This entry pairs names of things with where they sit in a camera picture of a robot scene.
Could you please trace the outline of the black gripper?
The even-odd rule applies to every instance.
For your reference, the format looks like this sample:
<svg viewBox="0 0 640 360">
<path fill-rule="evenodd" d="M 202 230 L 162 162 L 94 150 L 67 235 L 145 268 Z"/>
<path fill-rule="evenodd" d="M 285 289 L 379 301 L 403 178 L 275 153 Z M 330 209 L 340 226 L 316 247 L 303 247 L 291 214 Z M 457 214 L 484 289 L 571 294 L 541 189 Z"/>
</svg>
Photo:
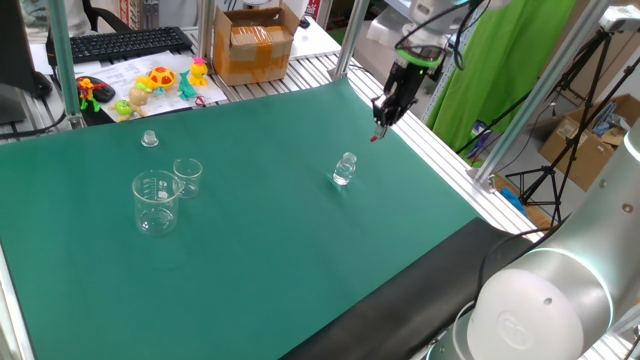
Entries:
<svg viewBox="0 0 640 360">
<path fill-rule="evenodd" d="M 429 69 L 413 63 L 394 63 L 384 85 L 384 97 L 372 99 L 376 129 L 374 138 L 384 138 L 407 112 Z"/>
</svg>

